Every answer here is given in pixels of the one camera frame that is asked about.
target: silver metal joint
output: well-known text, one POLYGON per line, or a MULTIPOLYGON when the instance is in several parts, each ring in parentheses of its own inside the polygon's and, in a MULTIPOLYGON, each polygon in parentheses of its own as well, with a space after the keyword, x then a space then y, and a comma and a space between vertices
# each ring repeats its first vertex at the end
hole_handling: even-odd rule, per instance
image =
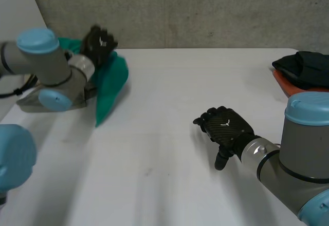
POLYGON ((244 148, 241 162, 243 166, 247 167, 255 176, 257 176, 257 168, 261 161, 269 153, 279 149, 279 147, 266 139, 255 139, 244 148))

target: robotic arm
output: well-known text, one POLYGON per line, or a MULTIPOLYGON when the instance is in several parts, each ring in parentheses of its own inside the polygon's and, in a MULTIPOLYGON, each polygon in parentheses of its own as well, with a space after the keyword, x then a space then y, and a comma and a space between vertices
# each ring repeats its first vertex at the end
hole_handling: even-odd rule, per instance
POLYGON ((194 124, 220 147, 215 161, 224 169, 237 155, 257 179, 308 226, 329 225, 329 93, 289 98, 281 148, 256 136, 235 111, 211 108, 194 124))
MULTIPOLYGON (((0 42, 0 77, 36 75, 41 84, 17 101, 25 112, 66 111, 84 107, 88 80, 116 47, 112 35, 107 34, 105 29, 93 26, 82 41, 80 53, 68 58, 50 29, 30 29, 23 32, 16 42, 0 42)), ((6 203, 7 192, 30 177, 37 151, 31 133, 21 126, 0 125, 0 137, 1 209, 6 203)))
POLYGON ((19 35, 16 42, 0 42, 0 75, 35 74, 39 79, 40 86, 17 101, 23 111, 84 107, 88 80, 116 46, 112 35, 93 26, 82 42, 80 54, 67 60, 50 29, 30 29, 19 35))

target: gray concrete wall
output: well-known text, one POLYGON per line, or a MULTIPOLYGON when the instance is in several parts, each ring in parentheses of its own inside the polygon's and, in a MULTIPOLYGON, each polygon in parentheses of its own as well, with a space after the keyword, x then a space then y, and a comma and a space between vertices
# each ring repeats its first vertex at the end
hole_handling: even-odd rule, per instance
POLYGON ((120 48, 284 47, 329 53, 329 0, 36 0, 59 35, 99 23, 120 48))

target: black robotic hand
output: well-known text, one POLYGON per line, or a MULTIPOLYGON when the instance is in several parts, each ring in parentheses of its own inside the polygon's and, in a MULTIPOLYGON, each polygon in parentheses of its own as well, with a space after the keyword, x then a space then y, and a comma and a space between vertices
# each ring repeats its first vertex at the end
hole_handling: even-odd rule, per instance
POLYGON ((212 141, 220 145, 215 161, 215 168, 219 171, 234 154, 241 159, 244 147, 253 139, 259 138, 238 113, 224 106, 207 110, 193 124, 199 125, 212 141))
POLYGON ((80 54, 88 57, 98 68, 107 61, 108 56, 117 46, 118 43, 113 35, 108 34, 106 29, 94 25, 82 40, 80 54))

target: light blue joint cap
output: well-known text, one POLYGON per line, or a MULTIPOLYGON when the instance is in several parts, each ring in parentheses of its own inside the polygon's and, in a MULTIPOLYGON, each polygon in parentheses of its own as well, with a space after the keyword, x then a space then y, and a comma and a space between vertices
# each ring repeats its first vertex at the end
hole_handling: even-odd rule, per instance
POLYGON ((31 133, 16 124, 0 125, 0 193, 22 185, 36 163, 31 133))
POLYGON ((329 125, 329 92, 302 92, 291 96, 285 110, 288 120, 307 126, 329 125))
POLYGON ((66 111, 72 106, 72 101, 67 96, 51 89, 41 89, 39 101, 52 111, 66 111))
POLYGON ((297 217, 308 226, 328 226, 329 190, 309 200, 299 211, 297 217))
POLYGON ((47 54, 60 45, 54 32, 47 28, 32 28, 22 32, 16 43, 20 50, 31 54, 47 54))

